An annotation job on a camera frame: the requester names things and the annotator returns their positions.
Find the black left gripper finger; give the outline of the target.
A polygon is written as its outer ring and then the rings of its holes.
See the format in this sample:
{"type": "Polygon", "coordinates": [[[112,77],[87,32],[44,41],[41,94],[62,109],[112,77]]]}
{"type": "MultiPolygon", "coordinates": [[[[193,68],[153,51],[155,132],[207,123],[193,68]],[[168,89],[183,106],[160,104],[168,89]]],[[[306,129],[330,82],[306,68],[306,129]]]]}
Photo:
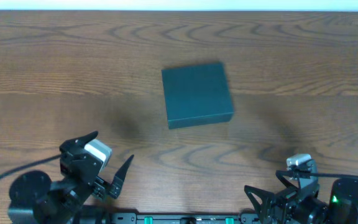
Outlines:
{"type": "Polygon", "coordinates": [[[125,163],[117,170],[109,189],[109,196],[117,199],[122,191],[127,171],[131,165],[134,155],[131,155],[125,163]]]}
{"type": "Polygon", "coordinates": [[[80,136],[80,137],[73,138],[73,139],[68,139],[60,145],[59,150],[60,150],[60,152],[67,152],[72,147],[79,146],[79,147],[84,148],[84,146],[86,144],[88,144],[92,140],[96,139],[96,137],[98,136],[98,133],[99,133],[98,131],[93,131],[93,132],[86,134],[84,136],[80,136]]]}

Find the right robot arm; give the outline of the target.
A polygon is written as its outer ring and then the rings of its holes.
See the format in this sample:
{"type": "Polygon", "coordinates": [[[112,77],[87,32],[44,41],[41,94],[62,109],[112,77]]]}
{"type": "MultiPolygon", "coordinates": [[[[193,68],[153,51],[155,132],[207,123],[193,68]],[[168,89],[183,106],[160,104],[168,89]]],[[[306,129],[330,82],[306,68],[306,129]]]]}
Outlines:
{"type": "Polygon", "coordinates": [[[358,223],[358,175],[319,173],[309,154],[287,158],[275,175],[278,193],[246,185],[244,192],[261,223],[358,223]],[[318,199],[319,178],[334,178],[329,202],[318,199]]]}

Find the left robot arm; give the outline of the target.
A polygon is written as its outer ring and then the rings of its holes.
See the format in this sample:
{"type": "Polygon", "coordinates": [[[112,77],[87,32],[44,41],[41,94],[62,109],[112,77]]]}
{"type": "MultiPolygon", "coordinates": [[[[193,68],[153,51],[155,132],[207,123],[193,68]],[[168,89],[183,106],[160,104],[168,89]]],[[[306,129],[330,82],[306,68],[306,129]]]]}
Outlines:
{"type": "Polygon", "coordinates": [[[90,196],[101,201],[121,194],[130,156],[117,170],[112,182],[99,173],[107,166],[112,149],[97,139],[98,132],[64,141],[60,147],[63,179],[52,181],[45,172],[33,170],[20,175],[10,186],[8,216],[13,223],[110,223],[111,215],[86,206],[90,196]]]}

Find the black gift box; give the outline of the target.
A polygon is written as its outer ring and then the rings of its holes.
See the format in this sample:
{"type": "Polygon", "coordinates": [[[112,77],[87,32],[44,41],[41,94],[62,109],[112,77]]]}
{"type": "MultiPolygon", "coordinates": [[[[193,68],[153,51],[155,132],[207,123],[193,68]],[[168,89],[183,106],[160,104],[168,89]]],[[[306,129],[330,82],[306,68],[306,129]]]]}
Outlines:
{"type": "Polygon", "coordinates": [[[228,122],[234,115],[221,62],[162,70],[169,129],[228,122]]]}

